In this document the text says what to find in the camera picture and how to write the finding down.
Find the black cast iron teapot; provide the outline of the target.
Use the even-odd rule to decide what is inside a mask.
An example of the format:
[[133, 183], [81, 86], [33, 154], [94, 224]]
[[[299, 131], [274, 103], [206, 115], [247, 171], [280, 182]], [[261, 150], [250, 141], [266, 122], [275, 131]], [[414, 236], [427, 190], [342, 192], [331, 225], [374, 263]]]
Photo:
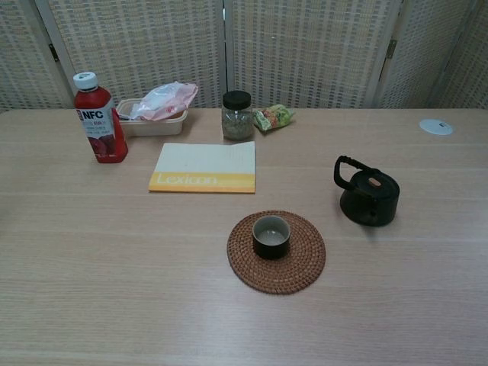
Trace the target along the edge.
[[[358, 170], [349, 181], [341, 176], [342, 163]], [[393, 221], [400, 197], [400, 186], [395, 179], [348, 156], [337, 158], [333, 178], [343, 189], [340, 208], [351, 221], [374, 227]]]

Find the pink white plastic bag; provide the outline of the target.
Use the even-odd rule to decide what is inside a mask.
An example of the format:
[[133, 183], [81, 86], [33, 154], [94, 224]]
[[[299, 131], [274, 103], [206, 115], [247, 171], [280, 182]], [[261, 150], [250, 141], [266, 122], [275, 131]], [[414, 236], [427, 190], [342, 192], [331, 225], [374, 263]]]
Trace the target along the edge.
[[198, 92], [192, 83], [172, 82], [154, 88], [133, 105], [131, 120], [165, 120], [185, 111]]

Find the woven folding screen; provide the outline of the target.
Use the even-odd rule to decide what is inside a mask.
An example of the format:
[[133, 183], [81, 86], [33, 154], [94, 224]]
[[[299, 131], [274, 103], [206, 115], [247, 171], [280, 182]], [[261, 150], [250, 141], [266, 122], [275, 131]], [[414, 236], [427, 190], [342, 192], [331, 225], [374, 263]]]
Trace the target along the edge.
[[0, 113], [71, 108], [84, 71], [116, 101], [488, 110], [488, 0], [0, 0]]

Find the beige plastic food container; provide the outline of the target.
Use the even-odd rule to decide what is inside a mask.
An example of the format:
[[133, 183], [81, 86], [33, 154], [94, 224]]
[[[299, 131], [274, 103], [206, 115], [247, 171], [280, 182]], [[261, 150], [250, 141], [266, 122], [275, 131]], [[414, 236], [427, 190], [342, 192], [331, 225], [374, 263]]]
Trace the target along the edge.
[[139, 101], [136, 98], [123, 99], [116, 107], [125, 136], [172, 136], [180, 134], [183, 123], [188, 116], [187, 110], [164, 120], [130, 120], [132, 107]]

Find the black teacup grey inside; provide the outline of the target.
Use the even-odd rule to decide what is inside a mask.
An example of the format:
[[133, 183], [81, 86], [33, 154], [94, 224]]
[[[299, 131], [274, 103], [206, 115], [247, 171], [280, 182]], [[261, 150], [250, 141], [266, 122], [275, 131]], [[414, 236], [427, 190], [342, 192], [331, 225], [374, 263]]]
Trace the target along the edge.
[[290, 237], [288, 222], [276, 215], [263, 216], [252, 227], [253, 250], [263, 259], [275, 260], [286, 256]]

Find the white yellow Lexicon book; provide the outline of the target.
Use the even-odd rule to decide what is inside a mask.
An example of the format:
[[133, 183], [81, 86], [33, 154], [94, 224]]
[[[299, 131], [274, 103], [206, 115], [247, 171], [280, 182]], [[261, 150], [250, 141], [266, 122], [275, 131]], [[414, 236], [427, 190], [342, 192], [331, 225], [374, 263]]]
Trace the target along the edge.
[[165, 143], [150, 192], [255, 193], [255, 143]]

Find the green snack packet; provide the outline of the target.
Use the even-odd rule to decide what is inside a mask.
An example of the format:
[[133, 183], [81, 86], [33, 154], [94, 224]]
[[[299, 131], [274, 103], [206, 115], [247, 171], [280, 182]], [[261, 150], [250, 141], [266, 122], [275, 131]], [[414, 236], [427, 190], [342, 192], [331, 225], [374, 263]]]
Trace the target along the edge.
[[294, 112], [282, 104], [275, 104], [267, 108], [256, 109], [253, 112], [253, 123], [261, 133], [288, 126], [294, 117]]

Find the glass jar black lid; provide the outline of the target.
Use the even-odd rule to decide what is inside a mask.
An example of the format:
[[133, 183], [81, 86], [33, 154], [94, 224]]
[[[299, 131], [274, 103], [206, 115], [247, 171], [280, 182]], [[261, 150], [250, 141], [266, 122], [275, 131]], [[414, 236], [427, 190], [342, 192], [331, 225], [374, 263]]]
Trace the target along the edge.
[[253, 134], [252, 97], [246, 91], [228, 91], [222, 97], [222, 133], [228, 140], [246, 140]]

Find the red NFC juice bottle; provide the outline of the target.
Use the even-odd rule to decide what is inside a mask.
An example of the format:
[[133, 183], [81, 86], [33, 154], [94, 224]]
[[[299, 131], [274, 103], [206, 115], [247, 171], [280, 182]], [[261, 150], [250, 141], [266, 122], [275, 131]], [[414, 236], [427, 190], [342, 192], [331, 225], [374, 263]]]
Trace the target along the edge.
[[122, 162], [128, 153], [124, 131], [111, 93], [101, 87], [93, 72], [73, 76], [78, 89], [74, 106], [99, 163]]

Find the round woven rattan coaster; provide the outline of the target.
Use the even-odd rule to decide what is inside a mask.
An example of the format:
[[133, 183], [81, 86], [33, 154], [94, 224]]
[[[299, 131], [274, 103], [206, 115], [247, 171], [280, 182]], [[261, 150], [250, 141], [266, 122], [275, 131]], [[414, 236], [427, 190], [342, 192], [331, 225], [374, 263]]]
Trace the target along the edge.
[[[252, 229], [257, 220], [271, 215], [289, 224], [291, 237], [283, 257], [266, 259], [254, 250]], [[241, 219], [230, 232], [226, 253], [235, 275], [266, 294], [293, 294], [309, 287], [326, 263], [326, 246], [318, 229], [307, 219], [285, 210], [260, 211]]]

